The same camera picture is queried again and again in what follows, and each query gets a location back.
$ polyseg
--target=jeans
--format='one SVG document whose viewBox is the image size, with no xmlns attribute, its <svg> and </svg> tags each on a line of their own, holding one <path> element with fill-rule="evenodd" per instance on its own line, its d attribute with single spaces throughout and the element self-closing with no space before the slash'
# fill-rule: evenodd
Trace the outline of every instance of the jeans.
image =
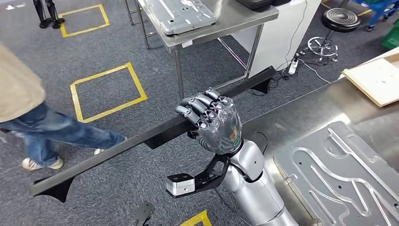
<svg viewBox="0 0 399 226">
<path fill-rule="evenodd" d="M 76 121 L 49 109 L 45 103 L 16 119 L 0 122 L 0 127 L 12 130 L 22 138 L 26 143 L 28 157 L 42 167 L 52 165 L 58 158 L 50 140 L 101 149 L 108 149 L 125 140 L 120 133 L 104 131 Z"/>
</svg>

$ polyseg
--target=black stool seat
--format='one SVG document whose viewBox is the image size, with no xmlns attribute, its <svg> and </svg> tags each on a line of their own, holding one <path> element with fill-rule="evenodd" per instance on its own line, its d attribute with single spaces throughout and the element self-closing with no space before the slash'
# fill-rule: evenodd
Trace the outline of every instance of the black stool seat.
<svg viewBox="0 0 399 226">
<path fill-rule="evenodd" d="M 356 30 L 360 25 L 358 16 L 344 8 L 332 8 L 321 16 L 322 24 L 335 32 L 348 33 Z"/>
</svg>

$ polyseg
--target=stool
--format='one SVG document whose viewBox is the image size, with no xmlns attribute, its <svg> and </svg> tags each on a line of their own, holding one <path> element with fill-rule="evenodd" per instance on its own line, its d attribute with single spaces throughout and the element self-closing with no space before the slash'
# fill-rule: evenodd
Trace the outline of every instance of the stool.
<svg viewBox="0 0 399 226">
<path fill-rule="evenodd" d="M 338 47 L 329 38 L 332 32 L 349 33 L 356 30 L 360 25 L 358 16 L 344 8 L 332 8 L 327 10 L 321 16 L 322 24 L 330 29 L 327 36 L 313 37 L 308 40 L 308 47 L 305 48 L 300 54 L 305 55 L 305 50 L 310 50 L 312 53 L 320 56 L 319 62 L 324 57 L 333 57 L 332 61 L 338 61 Z"/>
</svg>

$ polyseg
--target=beige shirt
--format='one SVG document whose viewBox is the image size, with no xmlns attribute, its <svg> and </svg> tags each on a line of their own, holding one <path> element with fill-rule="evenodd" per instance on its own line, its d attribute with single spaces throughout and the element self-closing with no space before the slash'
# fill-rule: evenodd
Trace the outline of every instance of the beige shirt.
<svg viewBox="0 0 399 226">
<path fill-rule="evenodd" d="M 0 122 L 27 113 L 44 97 L 37 75 L 0 43 Z"/>
</svg>

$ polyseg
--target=gray carpet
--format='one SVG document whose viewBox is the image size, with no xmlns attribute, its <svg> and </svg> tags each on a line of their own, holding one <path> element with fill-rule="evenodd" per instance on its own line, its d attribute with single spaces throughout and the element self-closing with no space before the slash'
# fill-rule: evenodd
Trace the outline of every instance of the gray carpet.
<svg viewBox="0 0 399 226">
<path fill-rule="evenodd" d="M 27 1 L 25 7 L 0 11 L 0 35 L 43 79 L 47 103 L 69 115 L 75 115 L 69 87 L 72 82 L 131 62 L 148 99 L 91 124 L 132 137 L 174 115 L 173 107 L 178 101 L 174 65 L 158 37 L 150 38 L 151 50 L 143 46 L 140 27 L 129 24 L 123 1 L 56 0 L 59 13 L 96 4 L 104 6 L 110 21 L 109 26 L 96 31 L 63 38 L 59 30 L 42 30 L 38 27 L 32 3 Z M 362 11 L 353 4 L 349 8 Z M 319 21 L 324 11 L 325 8 L 320 6 L 304 40 L 327 33 Z M 66 16 L 67 32 L 100 25 L 98 13 L 91 9 L 76 17 Z M 365 23 L 369 18 L 370 14 L 362 16 L 362 21 Z M 325 79 L 337 79 L 344 68 L 358 65 L 386 51 L 379 41 L 392 28 L 393 21 L 378 23 L 373 32 L 359 29 L 348 34 L 334 34 L 333 40 L 340 48 L 339 62 L 312 66 Z M 151 25 L 149 22 L 146 24 L 150 31 Z M 225 40 L 242 58 L 248 57 L 231 37 Z M 315 62 L 316 59 L 312 55 L 302 58 L 306 62 Z M 243 73 L 240 65 L 217 41 L 185 49 L 182 52 L 182 65 L 187 95 Z M 235 103 L 242 119 L 248 121 L 323 85 L 324 82 L 312 71 L 300 66 L 298 76 L 287 81 L 280 80 L 277 88 L 271 89 L 267 96 L 256 97 L 244 93 L 235 99 Z M 138 95 L 126 70 L 82 83 L 77 89 L 84 117 L 112 109 Z M 0 140 L 2 226 L 126 226 L 144 200 L 156 207 L 149 222 L 151 226 L 178 225 L 203 210 L 207 210 L 212 225 L 244 225 L 224 206 L 214 191 L 177 200 L 166 194 L 165 176 L 180 172 L 195 175 L 212 158 L 211 153 L 202 150 L 185 136 L 156 150 L 140 145 L 76 177 L 67 203 L 45 196 L 29 197 L 28 185 L 32 181 L 56 174 L 57 171 L 43 169 L 24 172 L 19 167 L 24 158 L 24 145 L 10 134 L 1 137 L 6 142 Z M 65 144 L 54 144 L 54 148 L 66 160 L 64 169 L 89 158 L 93 152 Z M 220 191 L 229 204 L 238 210 L 239 207 L 224 186 L 220 187 Z"/>
</svg>

